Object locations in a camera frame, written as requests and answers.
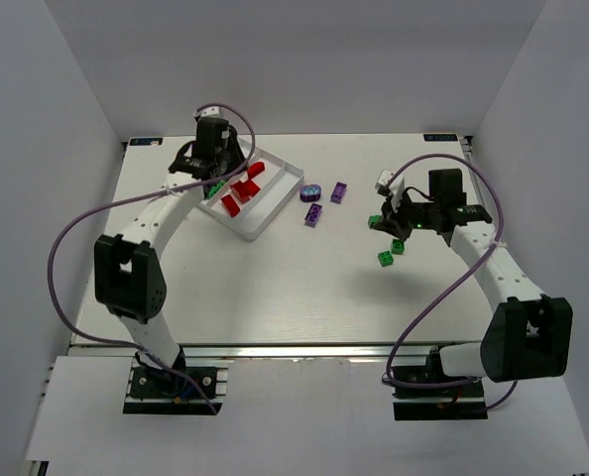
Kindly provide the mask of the red small lego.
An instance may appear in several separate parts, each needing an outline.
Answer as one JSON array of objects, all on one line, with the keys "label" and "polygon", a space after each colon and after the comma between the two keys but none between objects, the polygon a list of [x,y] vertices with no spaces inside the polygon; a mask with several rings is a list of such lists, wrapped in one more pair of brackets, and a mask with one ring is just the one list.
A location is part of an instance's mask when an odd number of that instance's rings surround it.
[{"label": "red small lego", "polygon": [[236,181],[230,185],[232,195],[240,202],[246,203],[250,199],[246,184],[242,181]]}]

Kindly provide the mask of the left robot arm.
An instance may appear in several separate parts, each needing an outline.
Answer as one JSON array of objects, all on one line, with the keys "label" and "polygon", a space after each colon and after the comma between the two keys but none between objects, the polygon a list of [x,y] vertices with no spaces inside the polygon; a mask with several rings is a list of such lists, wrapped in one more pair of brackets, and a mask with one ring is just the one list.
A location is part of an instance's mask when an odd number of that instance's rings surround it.
[{"label": "left robot arm", "polygon": [[237,131],[219,106],[196,114],[195,139],[180,147],[169,166],[163,195],[148,201],[133,222],[94,244],[96,300],[117,316],[141,349],[137,361],[164,387],[181,378],[166,369],[185,369],[180,346],[163,317],[167,284],[160,258],[187,215],[223,177],[244,167]]}]

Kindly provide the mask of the green lego with triangle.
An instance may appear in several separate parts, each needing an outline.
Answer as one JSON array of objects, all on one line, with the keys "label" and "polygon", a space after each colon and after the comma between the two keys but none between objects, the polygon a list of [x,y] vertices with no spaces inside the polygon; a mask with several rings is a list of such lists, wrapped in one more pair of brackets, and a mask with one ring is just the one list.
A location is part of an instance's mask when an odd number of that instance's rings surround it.
[{"label": "green lego with triangle", "polygon": [[405,252],[405,243],[399,239],[393,239],[391,244],[391,253],[402,255]]}]

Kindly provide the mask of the green 2x4 lego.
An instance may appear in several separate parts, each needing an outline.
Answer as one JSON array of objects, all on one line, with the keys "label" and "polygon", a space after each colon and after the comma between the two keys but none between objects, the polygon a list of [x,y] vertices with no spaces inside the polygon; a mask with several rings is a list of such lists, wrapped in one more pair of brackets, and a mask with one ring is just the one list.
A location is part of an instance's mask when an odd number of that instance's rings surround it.
[{"label": "green 2x4 lego", "polygon": [[214,184],[208,191],[208,194],[205,196],[206,199],[210,199],[213,197],[224,185],[226,184],[225,180],[221,180],[220,182]]}]

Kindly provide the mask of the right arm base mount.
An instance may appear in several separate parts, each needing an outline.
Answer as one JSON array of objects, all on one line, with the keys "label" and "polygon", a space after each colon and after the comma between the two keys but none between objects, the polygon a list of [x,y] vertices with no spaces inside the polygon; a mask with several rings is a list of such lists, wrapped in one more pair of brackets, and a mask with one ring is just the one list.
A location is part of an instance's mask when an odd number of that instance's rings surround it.
[{"label": "right arm base mount", "polygon": [[455,384],[463,377],[442,371],[439,348],[433,347],[419,365],[394,364],[382,383],[393,389],[396,421],[481,420],[488,418],[484,387],[479,380]]}]

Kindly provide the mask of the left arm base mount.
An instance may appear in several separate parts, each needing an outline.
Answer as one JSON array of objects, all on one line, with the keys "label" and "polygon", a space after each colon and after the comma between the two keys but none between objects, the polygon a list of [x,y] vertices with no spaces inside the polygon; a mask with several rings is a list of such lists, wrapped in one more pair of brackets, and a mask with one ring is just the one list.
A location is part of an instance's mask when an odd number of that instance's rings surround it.
[{"label": "left arm base mount", "polygon": [[217,360],[177,360],[174,367],[184,377],[131,362],[122,412],[140,416],[216,416],[223,405],[228,366]]}]

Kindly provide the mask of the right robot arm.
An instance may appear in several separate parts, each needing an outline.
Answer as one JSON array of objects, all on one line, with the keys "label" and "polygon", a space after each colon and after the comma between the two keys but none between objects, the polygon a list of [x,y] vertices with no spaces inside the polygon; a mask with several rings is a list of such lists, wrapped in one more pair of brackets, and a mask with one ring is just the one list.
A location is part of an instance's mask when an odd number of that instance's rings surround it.
[{"label": "right robot arm", "polygon": [[499,229],[480,204],[470,204],[458,169],[429,172],[423,202],[411,199],[403,178],[389,170],[375,189],[385,201],[374,223],[400,242],[415,230],[431,230],[468,267],[492,318],[481,341],[436,349],[434,369],[407,389],[443,388],[455,378],[512,382],[560,377],[567,369],[573,310],[564,297],[550,297],[534,284],[500,242]]}]

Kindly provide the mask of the red sloped lego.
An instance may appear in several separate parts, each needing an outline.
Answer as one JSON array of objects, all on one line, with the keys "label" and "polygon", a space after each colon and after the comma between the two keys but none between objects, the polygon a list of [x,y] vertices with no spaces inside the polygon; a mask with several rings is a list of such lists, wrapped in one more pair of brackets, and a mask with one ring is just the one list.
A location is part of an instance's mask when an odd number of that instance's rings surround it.
[{"label": "red sloped lego", "polygon": [[251,164],[246,171],[248,179],[255,178],[256,176],[261,174],[265,169],[266,169],[265,163],[262,161],[257,161],[255,163]]}]

